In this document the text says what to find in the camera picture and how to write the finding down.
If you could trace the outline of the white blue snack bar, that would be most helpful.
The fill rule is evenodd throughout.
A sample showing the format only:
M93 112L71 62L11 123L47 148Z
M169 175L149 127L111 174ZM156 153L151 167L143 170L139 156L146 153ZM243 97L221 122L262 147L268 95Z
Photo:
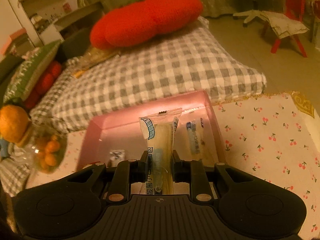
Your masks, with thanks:
M173 194L171 158L181 108L161 111L139 119L147 143L148 177L143 192L148 195Z
M186 123L189 148L193 159L203 159L203 119L198 118Z

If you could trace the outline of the silver wrapped chocolate candy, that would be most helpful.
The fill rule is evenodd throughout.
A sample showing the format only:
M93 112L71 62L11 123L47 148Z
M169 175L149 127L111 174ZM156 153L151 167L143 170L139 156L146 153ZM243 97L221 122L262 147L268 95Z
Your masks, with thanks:
M121 161L125 160L125 150L112 150L110 152L109 165L116 167Z

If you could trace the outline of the silver pink snack box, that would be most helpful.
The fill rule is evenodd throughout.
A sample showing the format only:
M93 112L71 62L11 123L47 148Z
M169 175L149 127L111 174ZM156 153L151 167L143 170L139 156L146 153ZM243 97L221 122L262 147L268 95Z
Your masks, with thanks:
M183 160L213 167L223 159L220 132L206 91L171 96L94 117L86 130L76 170L101 162L114 166L144 151L176 150Z

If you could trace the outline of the cherry print tablecloth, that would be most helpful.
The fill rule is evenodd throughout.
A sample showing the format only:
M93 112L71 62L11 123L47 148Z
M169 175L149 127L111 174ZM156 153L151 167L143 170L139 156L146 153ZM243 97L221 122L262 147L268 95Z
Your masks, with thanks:
M242 171L297 194L307 215L300 237L319 236L319 116L302 94L288 92L212 104L223 159ZM33 171L27 187L76 170L86 130L68 135L65 158L51 174Z

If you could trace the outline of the glass jar with kumquats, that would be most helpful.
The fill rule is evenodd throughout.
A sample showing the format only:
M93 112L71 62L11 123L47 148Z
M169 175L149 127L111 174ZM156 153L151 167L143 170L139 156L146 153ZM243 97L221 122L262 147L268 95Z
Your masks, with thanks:
M47 124L29 124L22 139L15 144L27 163L42 173L51 174L64 159L67 136Z

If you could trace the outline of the grey checkered blanket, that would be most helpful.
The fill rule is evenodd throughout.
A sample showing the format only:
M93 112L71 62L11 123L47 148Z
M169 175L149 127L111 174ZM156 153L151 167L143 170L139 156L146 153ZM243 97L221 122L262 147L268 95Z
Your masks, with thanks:
M204 17L183 29L125 49L80 78L81 57L68 59L52 88L31 110L36 124L60 132L87 128L97 116L177 94L205 90L213 101L262 94L263 73L234 59Z

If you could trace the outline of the yellow plastic wrapper on blanket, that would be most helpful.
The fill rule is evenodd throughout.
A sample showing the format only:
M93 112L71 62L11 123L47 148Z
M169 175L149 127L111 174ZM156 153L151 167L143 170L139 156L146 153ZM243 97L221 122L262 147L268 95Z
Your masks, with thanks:
M78 79L85 72L93 68L94 66L105 62L106 60L111 59L120 55L119 49L105 49L101 50L98 48L90 47L87 49L83 57L77 63L77 70L71 75L72 77Z

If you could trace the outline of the small red knitted cushion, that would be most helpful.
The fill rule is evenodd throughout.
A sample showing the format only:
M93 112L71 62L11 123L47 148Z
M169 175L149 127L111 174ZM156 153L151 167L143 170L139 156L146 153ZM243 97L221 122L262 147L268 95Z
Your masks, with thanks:
M52 61L44 73L40 76L28 98L24 101L27 110L34 108L40 99L50 90L54 82L62 72L62 65L57 61Z

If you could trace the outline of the large orange fruit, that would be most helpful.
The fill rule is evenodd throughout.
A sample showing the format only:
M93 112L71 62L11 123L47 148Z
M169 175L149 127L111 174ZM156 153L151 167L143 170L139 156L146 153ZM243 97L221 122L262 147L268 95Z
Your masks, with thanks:
M6 105L1 108L1 136L12 143L19 142L29 125L27 112L19 106Z

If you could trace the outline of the green snowflake pillow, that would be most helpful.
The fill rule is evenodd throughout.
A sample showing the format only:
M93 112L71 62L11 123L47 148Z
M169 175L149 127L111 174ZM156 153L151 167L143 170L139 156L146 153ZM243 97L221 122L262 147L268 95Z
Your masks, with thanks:
M26 54L25 60L18 66L3 96L3 102L12 99L25 101L40 76L55 59L61 40L37 47Z

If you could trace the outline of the red tomato cushion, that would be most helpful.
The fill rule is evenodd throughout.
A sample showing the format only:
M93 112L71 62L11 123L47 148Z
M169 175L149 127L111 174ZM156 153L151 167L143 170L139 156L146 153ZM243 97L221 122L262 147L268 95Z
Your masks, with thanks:
M93 26L89 39L101 50L131 47L185 27L202 11L200 0L143 0L108 12Z

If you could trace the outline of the newspaper on chair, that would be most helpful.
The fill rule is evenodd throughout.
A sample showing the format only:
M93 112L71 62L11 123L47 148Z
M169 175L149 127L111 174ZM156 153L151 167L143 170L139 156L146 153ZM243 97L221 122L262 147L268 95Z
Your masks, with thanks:
M277 12L261 11L260 18L268 23L279 39L303 34L309 30L302 22Z

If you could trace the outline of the red plastic chair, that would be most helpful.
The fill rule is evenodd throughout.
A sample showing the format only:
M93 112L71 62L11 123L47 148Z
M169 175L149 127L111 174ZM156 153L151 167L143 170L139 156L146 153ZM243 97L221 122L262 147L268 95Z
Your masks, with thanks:
M286 15L288 18L293 19L293 20L297 20L300 22L303 22L303 15L304 15L304 11L305 11L305 0L285 0L285 12L281 13ZM266 22L264 28L263 28L263 35L265 35L267 28L270 27L268 25L268 23ZM300 50L301 54L303 57L308 57L306 54L306 51L298 37L299 34L297 35L293 35L293 36L289 36L289 38L292 38L295 40L295 42L297 43L298 49ZM276 38L272 48L271 48L271 53L275 54L278 50L278 48L280 47L281 41L283 40Z

